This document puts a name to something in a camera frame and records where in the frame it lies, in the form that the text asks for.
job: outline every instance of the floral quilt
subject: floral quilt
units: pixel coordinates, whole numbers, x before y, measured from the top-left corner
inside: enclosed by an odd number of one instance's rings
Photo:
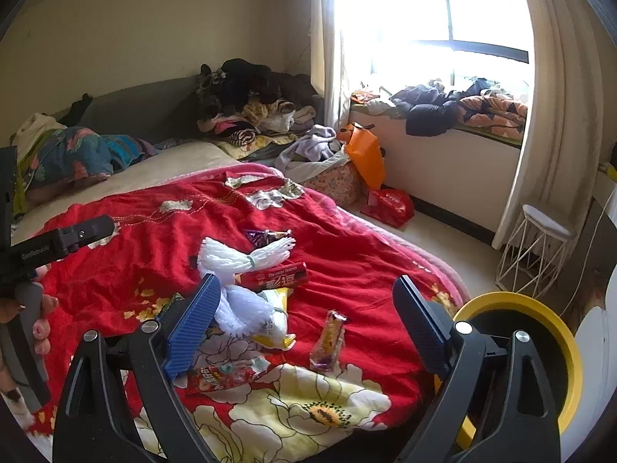
[[[190,258],[205,236],[249,252],[243,228],[291,229],[297,244],[287,261],[307,264],[309,282],[289,298],[289,332],[297,342],[284,363],[252,383],[211,394],[177,393],[224,463],[294,462],[354,430],[402,424],[432,391],[432,378],[392,303],[394,280],[407,274],[422,294],[452,311],[461,303],[452,282],[418,253],[393,248],[363,223],[339,214],[331,199],[284,177],[243,173],[187,177],[156,188],[73,205],[46,229],[109,214],[113,235],[54,264],[44,279],[60,306],[52,314],[52,352],[46,357],[51,402],[30,428],[52,434],[62,384],[78,342],[96,328],[104,336],[132,332],[169,298],[199,281]],[[326,312],[349,317],[335,371],[308,369],[309,353]],[[221,365],[260,354],[250,338],[211,326],[195,361]],[[124,375],[130,410],[145,447],[164,454],[131,373]]]

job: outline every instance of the candy wrapper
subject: candy wrapper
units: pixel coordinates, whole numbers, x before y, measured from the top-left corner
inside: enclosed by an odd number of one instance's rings
[[[339,361],[339,354],[344,343],[347,317],[335,310],[328,311],[323,325],[322,335],[309,355],[310,369],[315,372],[332,372]]]
[[[236,275],[236,283],[253,292],[261,292],[265,289],[306,284],[309,281],[308,275],[306,264],[293,263],[257,272],[240,273]]]
[[[282,287],[262,291],[258,294],[274,306],[274,314],[253,335],[253,340],[266,348],[286,351],[295,345],[295,334],[287,333],[287,298],[289,291],[290,289]]]
[[[244,230],[244,235],[257,248],[270,245],[272,242],[281,238],[291,237],[291,230],[287,231],[270,231],[270,230]]]
[[[211,393],[253,382],[283,363],[282,355],[259,355],[223,365],[197,367],[189,372],[187,394]]]

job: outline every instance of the wall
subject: wall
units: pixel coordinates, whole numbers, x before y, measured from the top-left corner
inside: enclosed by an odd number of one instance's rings
[[[307,2],[28,0],[0,42],[0,144],[33,112],[57,112],[83,92],[97,96],[196,74],[202,63],[216,68],[243,57],[307,72],[298,50],[307,40],[306,14],[292,16],[302,5]],[[289,52],[288,37],[297,37]]]
[[[435,137],[405,134],[405,120],[352,112],[375,124],[386,150],[386,184],[445,208],[492,232],[510,193],[519,149],[479,135],[449,130]]]

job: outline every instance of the orange bag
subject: orange bag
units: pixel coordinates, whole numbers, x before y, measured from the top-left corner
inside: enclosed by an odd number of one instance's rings
[[[379,189],[386,178],[386,168],[381,158],[377,136],[357,124],[353,127],[354,132],[345,146],[345,153],[354,162],[369,189]]]

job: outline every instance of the pile of clothes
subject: pile of clothes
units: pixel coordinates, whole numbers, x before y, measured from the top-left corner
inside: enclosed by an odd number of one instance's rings
[[[396,106],[406,118],[405,131],[409,135],[439,135],[459,123],[512,140],[523,139],[528,110],[524,103],[513,100],[485,78],[475,79],[463,92],[446,94],[441,82],[431,81],[428,85],[406,87],[389,100],[370,99],[364,104],[374,115],[380,114],[375,110],[384,112]]]
[[[13,216],[71,188],[87,188],[158,153],[130,135],[99,135],[35,113],[11,137],[17,146]]]
[[[216,71],[203,64],[196,94],[199,130],[233,158],[251,155],[251,161],[273,158],[303,136],[319,103],[307,75],[276,73],[243,59]]]

